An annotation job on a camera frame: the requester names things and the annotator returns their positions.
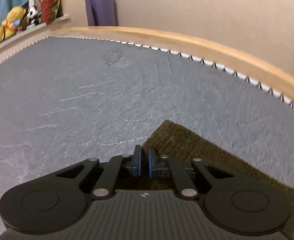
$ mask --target gray mattress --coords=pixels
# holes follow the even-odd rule
[[[131,154],[165,119],[294,187],[293,105],[215,66],[132,44],[59,37],[2,62],[0,197],[89,157]]]

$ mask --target black and white striped trim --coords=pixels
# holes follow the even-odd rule
[[[9,56],[2,59],[0,61],[0,64],[3,63],[4,61],[8,60],[9,58],[13,57],[15,54],[22,51],[23,49],[26,49],[26,48],[30,47],[31,45],[33,45],[33,44],[35,44],[35,43],[37,43],[39,41],[42,41],[42,40],[44,40],[46,38],[50,38],[50,37],[53,37],[53,38],[76,38],[76,39],[114,41],[114,42],[117,42],[117,43],[135,45],[137,47],[143,47],[143,48],[148,48],[148,49],[153,49],[153,50],[159,50],[159,51],[162,51],[162,52],[167,52],[167,53],[171,53],[171,54],[174,54],[174,55],[178,55],[179,57],[187,58],[187,59],[190,59],[190,60],[193,60],[193,61],[200,62],[200,63],[202,63],[202,64],[204,64],[206,66],[217,68],[217,69],[219,69],[221,71],[224,71],[224,72],[228,73],[229,75],[233,75],[233,76],[238,77],[238,78],[240,78],[240,79],[242,79],[244,81],[247,81],[248,83],[254,85],[255,87],[257,87],[257,88],[259,88],[259,89],[261,89],[261,90],[275,96],[276,98],[279,98],[282,102],[286,103],[287,105],[289,105],[294,110],[294,102],[290,98],[288,98],[287,96],[285,96],[282,93],[278,92],[277,90],[274,90],[273,88],[259,82],[258,80],[250,78],[250,77],[248,77],[248,76],[246,76],[246,75],[244,75],[242,73],[239,73],[239,72],[237,72],[237,71],[235,71],[233,69],[227,68],[223,64],[208,61],[208,60],[205,60],[205,59],[202,59],[202,58],[199,58],[199,57],[196,57],[196,56],[192,56],[192,55],[189,55],[189,54],[181,53],[181,52],[178,52],[178,51],[175,51],[175,50],[152,47],[152,46],[148,46],[148,45],[136,44],[136,43],[126,42],[126,41],[115,41],[115,40],[89,38],[89,37],[79,37],[79,36],[49,35],[49,36],[44,37],[44,38],[42,38],[42,39],[40,39],[38,41],[34,41],[33,43],[31,43],[31,44],[17,50],[16,52],[14,52],[12,54],[10,54]]]

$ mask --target panda plush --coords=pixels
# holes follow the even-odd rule
[[[38,11],[35,5],[29,8],[27,13],[27,21],[30,25],[33,25],[33,26],[36,26],[42,22],[41,12]]]

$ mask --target purple object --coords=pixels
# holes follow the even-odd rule
[[[116,26],[114,0],[85,0],[89,26]]]

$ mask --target yellow stuffed animal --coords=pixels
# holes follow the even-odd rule
[[[26,9],[21,6],[15,6],[12,8],[0,26],[0,42],[16,33],[16,29],[20,25],[25,13]]]

